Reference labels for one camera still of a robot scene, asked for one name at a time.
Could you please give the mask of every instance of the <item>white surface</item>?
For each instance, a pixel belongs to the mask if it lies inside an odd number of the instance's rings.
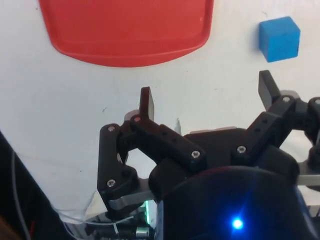
[[[319,13],[319,0],[216,0],[201,49],[159,65],[112,68],[58,53],[36,0],[2,0],[0,129],[56,208],[83,210],[96,190],[99,130],[138,107],[141,87],[151,86],[155,121],[174,128],[179,118],[183,134],[248,127],[263,111],[260,70],[304,100],[319,96]],[[299,56],[267,63],[256,49],[258,23],[283,16],[301,29]],[[295,135],[286,149],[302,161],[309,145]],[[147,177],[154,164],[130,157]]]

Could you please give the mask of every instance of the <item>white tabletop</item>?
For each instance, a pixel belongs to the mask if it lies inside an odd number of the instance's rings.
[[[204,47],[159,65],[113,68],[57,52],[36,0],[2,0],[0,130],[56,208],[85,209],[96,190],[99,130],[138,108],[141,87],[151,87],[155,121],[174,128],[179,119],[183,134],[248,127],[264,110],[260,70],[305,101],[320,96],[319,13],[319,0],[216,0]],[[301,29],[299,56],[267,63],[257,50],[258,23],[283,16]],[[299,161],[309,147],[301,133],[285,143]],[[129,163],[141,177],[154,166],[137,151]],[[318,194],[302,192],[307,204],[319,204]]]

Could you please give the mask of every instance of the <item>blue foam block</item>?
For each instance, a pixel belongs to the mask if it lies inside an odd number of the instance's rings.
[[[299,41],[300,29],[289,16],[259,24],[259,48],[268,63],[298,56]]]

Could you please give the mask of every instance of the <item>red tray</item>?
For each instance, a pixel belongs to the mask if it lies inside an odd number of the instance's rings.
[[[167,62],[208,40],[214,0],[39,0],[52,45],[88,63]]]

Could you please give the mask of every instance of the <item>blue led light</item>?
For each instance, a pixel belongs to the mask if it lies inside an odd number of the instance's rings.
[[[244,223],[239,218],[236,218],[232,221],[232,227],[234,229],[242,229],[243,226],[244,226]]]

